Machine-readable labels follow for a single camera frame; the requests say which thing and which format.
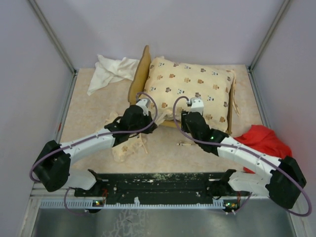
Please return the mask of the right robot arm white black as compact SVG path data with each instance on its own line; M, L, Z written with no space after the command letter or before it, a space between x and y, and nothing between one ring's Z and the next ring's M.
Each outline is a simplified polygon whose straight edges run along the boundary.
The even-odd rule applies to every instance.
M207 153L235 161L252 173L229 170L224 181L233 191L267 196L279 206L292 209L306 179L290 157L278 158L259 152L229 136L210 128L199 112L181 112L181 129Z

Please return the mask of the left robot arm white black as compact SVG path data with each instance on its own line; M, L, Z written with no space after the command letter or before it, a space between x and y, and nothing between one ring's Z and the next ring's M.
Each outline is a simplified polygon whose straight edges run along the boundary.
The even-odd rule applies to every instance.
M48 192L60 188L90 190L97 183L97 173L71 166L97 151L122 144L131 134L152 133L157 128L155 120L146 106L131 105L96 133L63 144L51 140L33 164L30 179L42 183Z

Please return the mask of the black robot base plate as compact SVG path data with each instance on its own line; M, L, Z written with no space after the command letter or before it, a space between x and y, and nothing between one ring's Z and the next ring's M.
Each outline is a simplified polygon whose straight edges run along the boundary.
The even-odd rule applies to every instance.
M75 189L80 198L100 197L106 204L212 204L221 197L245 197L247 191L234 191L226 172L196 173L104 173L90 190Z

